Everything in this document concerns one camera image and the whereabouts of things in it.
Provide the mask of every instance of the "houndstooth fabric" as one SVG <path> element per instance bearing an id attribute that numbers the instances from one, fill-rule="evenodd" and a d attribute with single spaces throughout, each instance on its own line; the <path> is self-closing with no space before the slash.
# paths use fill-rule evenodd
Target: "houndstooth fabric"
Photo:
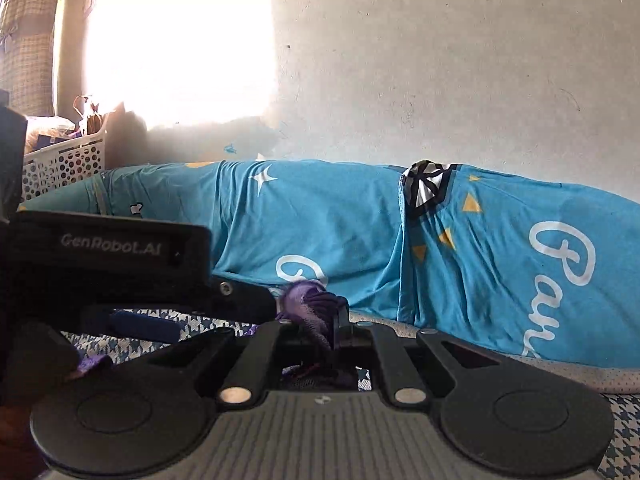
<path id="1" fill-rule="evenodd" d="M 614 434 L 600 463 L 604 478 L 640 479 L 640 395 L 606 395 L 611 403 Z"/>
<path id="2" fill-rule="evenodd" d="M 185 339 L 218 326 L 230 326 L 236 335 L 245 335 L 251 325 L 201 317 L 191 317 L 172 310 L 145 311 L 146 314 L 180 323 L 180 338 Z M 160 343 L 137 339 L 116 339 L 87 335 L 67 335 L 68 339 L 86 356 L 107 354 L 115 363 L 162 348 Z M 371 380 L 368 370 L 358 370 L 358 389 L 369 391 Z M 640 480 L 640 394 L 606 395 L 611 403 L 615 420 L 614 436 L 600 463 L 599 472 L 606 479 Z"/>

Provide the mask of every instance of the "blue and white patterned fabric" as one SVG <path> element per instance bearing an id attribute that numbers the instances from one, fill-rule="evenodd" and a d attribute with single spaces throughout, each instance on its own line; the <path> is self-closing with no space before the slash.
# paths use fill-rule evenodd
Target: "blue and white patterned fabric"
<path id="1" fill-rule="evenodd" d="M 27 208 L 208 227 L 212 273 L 320 280 L 352 309 L 496 351 L 640 368 L 640 205 L 424 160 L 122 168 Z"/>

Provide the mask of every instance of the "white script lettering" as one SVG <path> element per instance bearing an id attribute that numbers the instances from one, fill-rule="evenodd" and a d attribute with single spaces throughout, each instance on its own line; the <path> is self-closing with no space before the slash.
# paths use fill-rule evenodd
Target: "white script lettering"
<path id="1" fill-rule="evenodd" d="M 571 260 L 577 264 L 580 263 L 580 254 L 569 248 L 569 241 L 566 239 L 562 240 L 562 244 L 559 249 L 548 247 L 538 241 L 538 233 L 541 233 L 542 231 L 562 231 L 575 236 L 584 244 L 584 248 L 587 249 L 587 263 L 584 267 L 583 274 L 577 276 L 569 267 L 567 260 Z M 531 244 L 531 247 L 539 253 L 562 260 L 562 270 L 564 270 L 564 275 L 574 285 L 583 286 L 591 281 L 593 271 L 596 267 L 596 248 L 591 243 L 591 240 L 589 240 L 575 227 L 571 227 L 569 224 L 564 224 L 562 222 L 539 222 L 531 228 L 531 231 L 529 231 L 529 243 Z"/>
<path id="2" fill-rule="evenodd" d="M 286 272 L 284 272 L 284 270 L 282 270 L 282 266 L 284 264 L 300 264 L 307 266 L 311 270 L 313 270 L 316 276 L 314 278 L 307 278 L 303 275 L 304 270 L 302 269 L 298 269 L 298 272 L 296 272 L 294 275 L 287 274 Z M 304 256 L 300 256 L 299 254 L 286 254 L 286 256 L 280 257 L 276 262 L 276 274 L 279 278 L 282 278 L 283 280 L 291 283 L 313 279 L 320 281 L 320 283 L 322 283 L 324 286 L 327 286 L 327 283 L 329 283 L 329 279 L 324 275 L 324 272 L 322 272 L 322 269 L 318 264 L 315 263 L 315 261 L 310 260 L 309 258 L 305 258 Z"/>
<path id="3" fill-rule="evenodd" d="M 522 351 L 522 355 L 527 356 L 529 352 L 531 352 L 533 355 L 535 355 L 535 357 L 539 358 L 540 355 L 537 354 L 537 352 L 531 345 L 531 338 L 539 337 L 540 339 L 544 339 L 546 341 L 552 341 L 556 336 L 553 332 L 551 332 L 551 330 L 547 330 L 546 327 L 551 326 L 553 328 L 559 328 L 560 323 L 553 317 L 540 314 L 538 307 L 540 306 L 540 304 L 546 304 L 552 308 L 558 308 L 560 306 L 560 301 L 562 300 L 562 289 L 560 288 L 560 285 L 558 285 L 554 280 L 552 280 L 548 276 L 543 276 L 542 274 L 537 275 L 533 282 L 536 285 L 536 291 L 538 293 L 536 294 L 536 297 L 531 301 L 533 314 L 529 314 L 529 319 L 532 320 L 533 323 L 538 325 L 542 330 L 538 332 L 537 330 L 533 330 L 530 328 L 524 333 L 524 350 Z M 539 285 L 541 282 L 546 283 L 549 287 L 551 287 L 551 290 L 554 292 L 552 296 L 545 294 L 540 290 Z"/>

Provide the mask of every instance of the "white plastic basket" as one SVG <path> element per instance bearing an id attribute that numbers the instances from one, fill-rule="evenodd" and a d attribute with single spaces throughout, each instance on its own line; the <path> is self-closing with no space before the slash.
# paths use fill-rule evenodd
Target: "white plastic basket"
<path id="1" fill-rule="evenodd" d="M 65 140 L 25 155 L 22 166 L 22 199 L 84 180 L 104 168 L 104 134 L 100 132 Z"/>

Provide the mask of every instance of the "white star print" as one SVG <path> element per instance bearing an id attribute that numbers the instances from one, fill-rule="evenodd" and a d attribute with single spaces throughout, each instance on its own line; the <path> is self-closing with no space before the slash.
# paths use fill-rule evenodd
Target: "white star print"
<path id="1" fill-rule="evenodd" d="M 264 171 L 261 171 L 257 175 L 253 175 L 253 176 L 249 177 L 249 178 L 254 179 L 258 183 L 258 196 L 260 196 L 260 190 L 262 189 L 262 184 L 264 184 L 265 182 L 268 182 L 270 180 L 277 180 L 277 178 L 268 175 L 267 172 L 269 171 L 270 167 L 271 167 L 271 164 L 268 165 L 264 169 Z"/>

